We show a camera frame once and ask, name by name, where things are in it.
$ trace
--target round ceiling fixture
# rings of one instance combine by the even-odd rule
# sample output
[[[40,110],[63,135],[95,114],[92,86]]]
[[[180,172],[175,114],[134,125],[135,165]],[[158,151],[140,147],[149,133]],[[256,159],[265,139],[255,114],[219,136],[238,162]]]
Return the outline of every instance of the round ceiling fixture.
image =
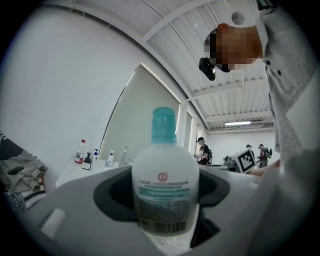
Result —
[[[245,22],[245,16],[241,12],[238,12],[238,11],[235,11],[232,14],[231,18],[232,18],[233,23],[238,26],[241,26]]]

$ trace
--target bottle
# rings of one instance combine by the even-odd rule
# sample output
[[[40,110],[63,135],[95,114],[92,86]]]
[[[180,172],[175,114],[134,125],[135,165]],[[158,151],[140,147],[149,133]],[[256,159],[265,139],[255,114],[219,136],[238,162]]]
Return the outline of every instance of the bottle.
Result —
[[[90,170],[91,168],[91,153],[87,153],[86,158],[84,159],[83,163],[82,163],[82,169],[85,170]]]
[[[81,144],[78,147],[78,150],[76,151],[75,154],[75,162],[77,164],[82,164],[83,160],[84,160],[84,155],[85,155],[85,143],[86,141],[83,139],[81,140]]]
[[[95,149],[94,151],[95,152],[93,154],[93,164],[96,165],[98,163],[98,159],[99,159],[99,156],[98,156],[99,149]]]
[[[106,161],[106,166],[112,167],[114,165],[114,151],[110,150],[110,155]]]
[[[152,145],[132,165],[134,208],[139,227],[171,237],[188,232],[198,203],[199,166],[190,152],[177,146],[175,112],[153,111]]]

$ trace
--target teal bottle cap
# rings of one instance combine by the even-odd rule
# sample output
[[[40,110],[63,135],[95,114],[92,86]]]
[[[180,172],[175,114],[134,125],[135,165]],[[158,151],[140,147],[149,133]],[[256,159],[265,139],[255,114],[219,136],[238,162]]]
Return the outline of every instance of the teal bottle cap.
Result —
[[[152,144],[175,144],[176,115],[170,107],[157,107],[153,110]]]

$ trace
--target fluorescent light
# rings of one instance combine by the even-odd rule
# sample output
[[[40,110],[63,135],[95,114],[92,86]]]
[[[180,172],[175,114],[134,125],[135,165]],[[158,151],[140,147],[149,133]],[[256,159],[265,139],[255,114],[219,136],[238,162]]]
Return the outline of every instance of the fluorescent light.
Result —
[[[242,126],[242,125],[250,125],[251,121],[244,121],[244,122],[226,122],[225,126]]]

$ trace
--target white table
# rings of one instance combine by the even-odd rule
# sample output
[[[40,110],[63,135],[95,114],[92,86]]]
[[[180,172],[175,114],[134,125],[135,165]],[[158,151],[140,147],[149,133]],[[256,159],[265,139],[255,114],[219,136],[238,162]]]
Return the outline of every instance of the white table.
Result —
[[[75,160],[72,159],[56,181],[55,187],[58,188],[67,182],[118,168],[118,162],[114,162],[112,167],[107,167],[105,162],[105,160],[99,159],[97,164],[91,164],[90,170],[86,170],[82,169],[82,164],[75,163]]]

